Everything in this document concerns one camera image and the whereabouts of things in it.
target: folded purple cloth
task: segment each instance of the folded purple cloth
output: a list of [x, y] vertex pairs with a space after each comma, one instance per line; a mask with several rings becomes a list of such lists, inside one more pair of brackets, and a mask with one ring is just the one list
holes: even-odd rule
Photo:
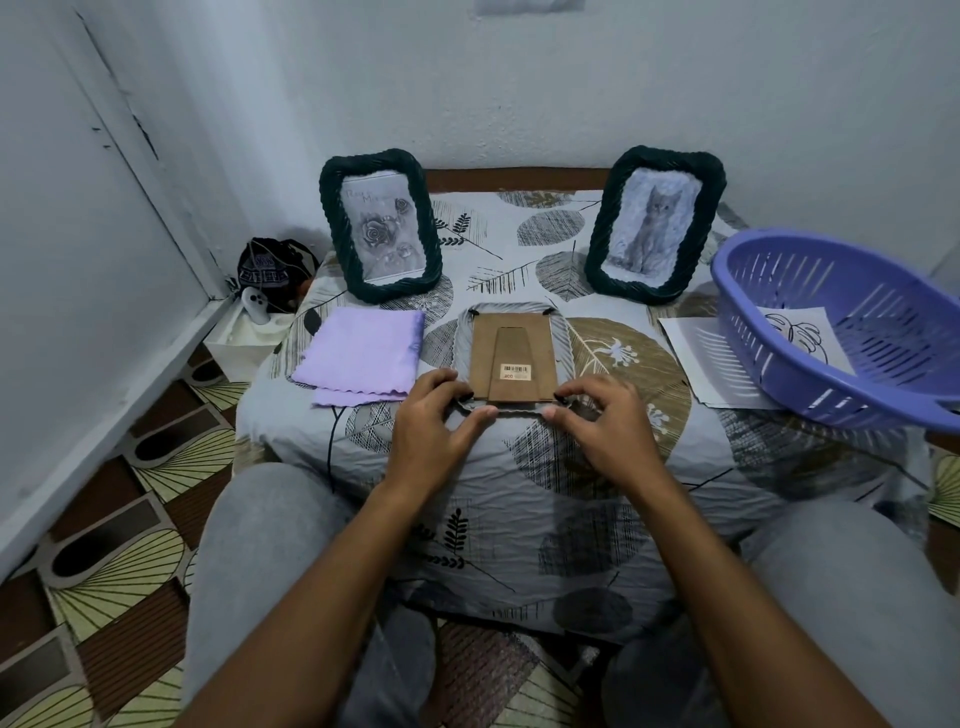
[[403, 400], [417, 380], [422, 343], [423, 311], [335, 308], [293, 379], [317, 387], [315, 404]]

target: picture frame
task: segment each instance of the picture frame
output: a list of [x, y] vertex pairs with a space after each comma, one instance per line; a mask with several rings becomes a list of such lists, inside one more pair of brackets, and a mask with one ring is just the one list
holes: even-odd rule
[[585, 264], [590, 285], [648, 305], [676, 299], [726, 186], [723, 163], [708, 152], [628, 150], [604, 186]]
[[330, 158], [320, 200], [347, 290], [360, 301], [384, 303], [436, 285], [440, 241], [423, 169], [409, 152]]

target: bed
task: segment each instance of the bed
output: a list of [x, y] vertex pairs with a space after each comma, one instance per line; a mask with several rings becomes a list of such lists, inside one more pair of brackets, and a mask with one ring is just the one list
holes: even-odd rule
[[[844, 432], [785, 413], [709, 409], [691, 395], [657, 324], [711, 315], [708, 263], [742, 221], [721, 205], [700, 265], [677, 301], [657, 308], [594, 293], [584, 261], [600, 191], [432, 196], [444, 274], [422, 308], [420, 371], [453, 359], [457, 318], [477, 303], [547, 303], [566, 318], [578, 374], [634, 382], [660, 452], [718, 533], [734, 544], [791, 501], [874, 507], [921, 544], [929, 458], [918, 429]], [[287, 338], [237, 411], [235, 468], [279, 459], [363, 498], [384, 473], [395, 403], [320, 408], [290, 379], [336, 306], [363, 305], [335, 259], [324, 263]], [[462, 419], [454, 412], [450, 426]], [[572, 440], [531, 416], [501, 417], [451, 487], [421, 514], [394, 572], [407, 599], [441, 613], [623, 643], [674, 605], [670, 579], [633, 508]]]

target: price label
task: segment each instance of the price label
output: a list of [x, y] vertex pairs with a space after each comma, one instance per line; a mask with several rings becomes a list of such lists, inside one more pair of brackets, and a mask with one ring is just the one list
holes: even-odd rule
[[533, 367], [529, 364], [501, 364], [500, 378], [512, 381], [530, 381], [533, 378], [532, 369]]

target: knee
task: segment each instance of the knee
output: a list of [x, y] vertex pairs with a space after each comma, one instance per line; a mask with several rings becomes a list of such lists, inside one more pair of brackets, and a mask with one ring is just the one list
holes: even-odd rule
[[238, 473], [217, 498], [206, 530], [293, 526], [301, 521], [344, 522], [347, 514], [316, 473], [288, 463], [259, 463]]
[[774, 592], [789, 585], [847, 589], [895, 576], [935, 578], [920, 551], [871, 508], [838, 500], [791, 506], [743, 544], [744, 560]]

